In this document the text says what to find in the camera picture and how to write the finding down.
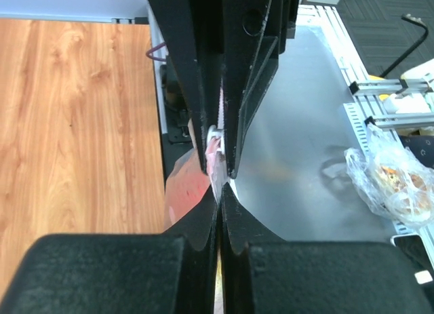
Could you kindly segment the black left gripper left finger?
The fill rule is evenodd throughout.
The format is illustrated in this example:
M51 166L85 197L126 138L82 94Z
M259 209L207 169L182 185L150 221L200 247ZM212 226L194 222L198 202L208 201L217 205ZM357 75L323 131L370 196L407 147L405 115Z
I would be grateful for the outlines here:
M163 233L53 234L28 249L2 313L212 313L213 193Z

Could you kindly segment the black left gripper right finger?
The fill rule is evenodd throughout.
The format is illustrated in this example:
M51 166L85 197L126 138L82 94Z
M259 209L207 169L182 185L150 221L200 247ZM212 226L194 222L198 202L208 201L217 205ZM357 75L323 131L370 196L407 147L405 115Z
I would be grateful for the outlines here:
M225 313L431 313L410 261L394 246L286 241L237 200L220 199Z

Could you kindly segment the clear polka dot zip bag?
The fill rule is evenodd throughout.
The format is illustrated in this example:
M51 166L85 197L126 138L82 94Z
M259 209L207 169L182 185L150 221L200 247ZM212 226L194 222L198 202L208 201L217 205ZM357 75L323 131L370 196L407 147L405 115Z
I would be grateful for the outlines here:
M165 232L183 242L175 313L223 313L220 202L229 178L224 146L224 97L205 139L206 169L192 148L179 158L165 186Z

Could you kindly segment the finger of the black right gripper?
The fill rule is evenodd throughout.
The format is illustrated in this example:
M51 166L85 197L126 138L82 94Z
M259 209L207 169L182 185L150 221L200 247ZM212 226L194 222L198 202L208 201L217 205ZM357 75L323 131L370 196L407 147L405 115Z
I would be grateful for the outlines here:
M218 118L222 67L222 0L148 0L193 124L201 169L208 130Z
M224 148L236 178L247 130L295 34L299 0L222 0Z

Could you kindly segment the red fake apple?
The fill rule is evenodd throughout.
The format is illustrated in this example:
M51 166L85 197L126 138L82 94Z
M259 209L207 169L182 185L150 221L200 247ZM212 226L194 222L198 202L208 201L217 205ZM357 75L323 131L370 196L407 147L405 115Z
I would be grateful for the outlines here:
M175 162L165 184L165 223L170 228L191 211L210 187L210 179L201 171L195 151L191 150Z

